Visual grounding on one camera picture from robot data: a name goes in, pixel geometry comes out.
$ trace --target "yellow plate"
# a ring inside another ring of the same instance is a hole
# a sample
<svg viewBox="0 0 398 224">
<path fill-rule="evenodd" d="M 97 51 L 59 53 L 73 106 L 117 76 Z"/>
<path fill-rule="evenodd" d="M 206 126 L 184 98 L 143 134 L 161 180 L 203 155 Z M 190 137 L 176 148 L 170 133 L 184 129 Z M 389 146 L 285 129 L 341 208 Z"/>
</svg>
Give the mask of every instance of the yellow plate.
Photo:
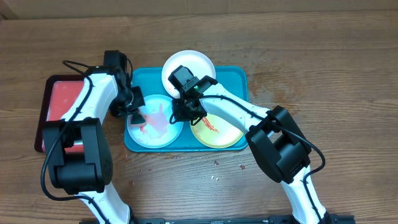
<svg viewBox="0 0 398 224">
<path fill-rule="evenodd" d="M 191 130 L 202 144 L 215 149 L 230 147 L 243 136 L 238 128 L 212 114 L 207 114 L 197 125 L 191 125 Z"/>
</svg>

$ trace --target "white plate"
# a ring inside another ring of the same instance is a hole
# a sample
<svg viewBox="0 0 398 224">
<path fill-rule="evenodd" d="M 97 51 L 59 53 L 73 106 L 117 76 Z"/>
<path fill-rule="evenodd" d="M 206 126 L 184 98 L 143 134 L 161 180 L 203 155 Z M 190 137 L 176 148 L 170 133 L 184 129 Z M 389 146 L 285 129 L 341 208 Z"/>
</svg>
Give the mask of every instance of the white plate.
<svg viewBox="0 0 398 224">
<path fill-rule="evenodd" d="M 204 54 L 194 50 L 183 50 L 173 54 L 164 64 L 162 69 L 162 83 L 167 93 L 174 98 L 180 98 L 180 93 L 169 82 L 168 78 L 178 66 L 189 68 L 194 76 L 199 79 L 208 75 L 216 78 L 216 70 L 211 60 Z"/>
<path fill-rule="evenodd" d="M 183 122 L 170 124 L 172 115 L 172 99 L 164 95 L 150 95 L 144 97 L 145 106 L 141 107 L 147 124 L 145 126 L 131 126 L 131 115 L 127 117 L 127 130 L 131 138 L 140 146 L 158 149 L 172 143 L 180 135 Z"/>
</svg>

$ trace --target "tray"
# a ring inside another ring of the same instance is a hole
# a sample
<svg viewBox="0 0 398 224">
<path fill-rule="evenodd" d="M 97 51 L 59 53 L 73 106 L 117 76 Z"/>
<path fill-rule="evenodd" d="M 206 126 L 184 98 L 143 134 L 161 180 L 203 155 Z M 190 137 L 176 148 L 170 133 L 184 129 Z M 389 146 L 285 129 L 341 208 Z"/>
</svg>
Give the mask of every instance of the tray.
<svg viewBox="0 0 398 224">
<path fill-rule="evenodd" d="M 248 80 L 245 72 L 236 66 L 216 66 L 216 79 L 232 94 L 249 101 Z M 140 86 L 143 96 L 161 94 L 170 96 L 162 84 L 162 67 L 138 68 L 132 75 L 132 85 Z M 124 143 L 134 152 L 206 152 L 206 151 L 239 151 L 248 143 L 241 138 L 234 145 L 224 149 L 213 149 L 203 145 L 191 131 L 188 121 L 184 122 L 180 136 L 168 146 L 159 149 L 149 149 L 138 145 L 127 131 L 127 120 L 124 128 Z"/>
</svg>

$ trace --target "wooden table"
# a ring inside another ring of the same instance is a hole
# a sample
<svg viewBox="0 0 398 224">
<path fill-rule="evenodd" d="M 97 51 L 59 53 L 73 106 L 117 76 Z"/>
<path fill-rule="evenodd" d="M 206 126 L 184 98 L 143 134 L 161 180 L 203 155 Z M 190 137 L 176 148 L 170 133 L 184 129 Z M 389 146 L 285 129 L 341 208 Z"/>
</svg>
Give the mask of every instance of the wooden table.
<svg viewBox="0 0 398 224">
<path fill-rule="evenodd" d="M 160 67 L 186 49 L 203 52 L 215 65 L 243 68 L 251 102 L 286 107 L 323 151 L 326 167 L 313 182 L 328 211 L 355 215 L 358 223 L 396 223 L 397 11 L 0 21 L 0 223 L 93 218 L 79 201 L 44 196 L 44 155 L 33 144 L 46 79 L 74 74 L 61 61 L 99 65 L 104 50 L 113 49 L 135 68 Z M 292 211 L 280 184 L 261 172 L 248 148 L 136 154 L 124 146 L 123 119 L 108 116 L 104 130 L 113 183 L 139 218 Z M 312 167 L 320 164 L 316 153 L 310 158 Z"/>
</svg>

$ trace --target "teal tray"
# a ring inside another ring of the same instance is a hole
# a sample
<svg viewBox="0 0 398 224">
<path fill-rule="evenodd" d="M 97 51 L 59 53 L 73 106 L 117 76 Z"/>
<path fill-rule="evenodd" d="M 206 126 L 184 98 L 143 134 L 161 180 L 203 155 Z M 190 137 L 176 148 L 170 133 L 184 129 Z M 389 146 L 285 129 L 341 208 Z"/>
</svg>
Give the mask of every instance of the teal tray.
<svg viewBox="0 0 398 224">
<path fill-rule="evenodd" d="M 232 94 L 249 101 L 248 80 L 245 72 L 236 66 L 216 66 L 216 79 Z M 144 96 L 161 94 L 170 96 L 162 84 L 162 68 L 138 68 L 132 74 L 133 86 L 140 86 Z M 127 131 L 127 119 L 124 128 L 124 143 L 134 152 L 206 152 L 206 151 L 238 151 L 244 149 L 248 143 L 242 137 L 234 145 L 224 149 L 213 149 L 203 145 L 191 131 L 188 121 L 184 122 L 180 136 L 168 146 L 159 149 L 148 149 L 138 145 Z"/>
</svg>

